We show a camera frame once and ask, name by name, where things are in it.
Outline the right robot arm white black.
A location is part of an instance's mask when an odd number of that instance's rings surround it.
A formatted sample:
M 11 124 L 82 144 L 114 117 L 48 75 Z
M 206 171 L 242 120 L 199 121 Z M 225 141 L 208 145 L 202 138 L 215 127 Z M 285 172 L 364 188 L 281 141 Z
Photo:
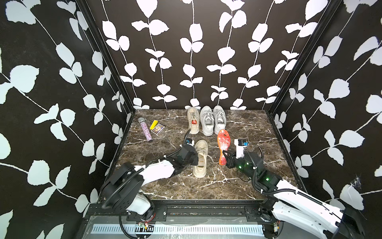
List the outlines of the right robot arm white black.
M 327 204 L 294 187 L 264 167 L 263 157 L 244 151 L 237 158 L 222 151 L 228 168 L 236 168 L 247 176 L 255 191 L 266 196 L 256 215 L 265 222 L 286 222 L 320 239 L 364 239 L 365 230 L 359 214 Z

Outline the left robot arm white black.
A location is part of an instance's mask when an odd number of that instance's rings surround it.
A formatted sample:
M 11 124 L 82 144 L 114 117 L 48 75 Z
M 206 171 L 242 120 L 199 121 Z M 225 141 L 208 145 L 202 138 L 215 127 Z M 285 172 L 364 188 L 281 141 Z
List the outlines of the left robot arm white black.
M 142 186 L 182 173 L 189 165 L 198 165 L 198 153 L 193 145 L 183 144 L 162 159 L 138 166 L 124 163 L 101 187 L 102 208 L 114 213 L 134 212 L 144 220 L 151 218 L 154 205 L 140 194 Z

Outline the beige sneaker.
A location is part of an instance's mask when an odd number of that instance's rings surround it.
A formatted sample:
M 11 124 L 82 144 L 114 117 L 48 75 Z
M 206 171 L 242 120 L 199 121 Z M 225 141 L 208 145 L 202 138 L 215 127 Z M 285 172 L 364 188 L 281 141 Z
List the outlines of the beige sneaker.
M 195 144 L 195 149 L 198 154 L 198 164 L 193 166 L 193 175 L 196 178 L 203 178 L 207 174 L 208 144 L 205 140 L 199 140 Z
M 187 110 L 187 119 L 189 124 L 190 134 L 197 134 L 200 131 L 200 114 L 198 109 L 191 107 Z

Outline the red orange insole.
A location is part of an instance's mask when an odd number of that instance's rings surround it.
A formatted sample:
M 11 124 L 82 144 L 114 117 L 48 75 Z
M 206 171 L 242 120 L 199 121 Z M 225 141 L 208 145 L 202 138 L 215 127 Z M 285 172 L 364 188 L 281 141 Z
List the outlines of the red orange insole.
M 219 164 L 220 165 L 226 165 L 227 160 L 223 154 L 223 151 L 228 151 L 228 148 L 231 144 L 231 139 L 228 131 L 225 129 L 222 129 L 218 132 L 217 135 L 217 143 L 220 150 L 220 157 L 219 157 Z

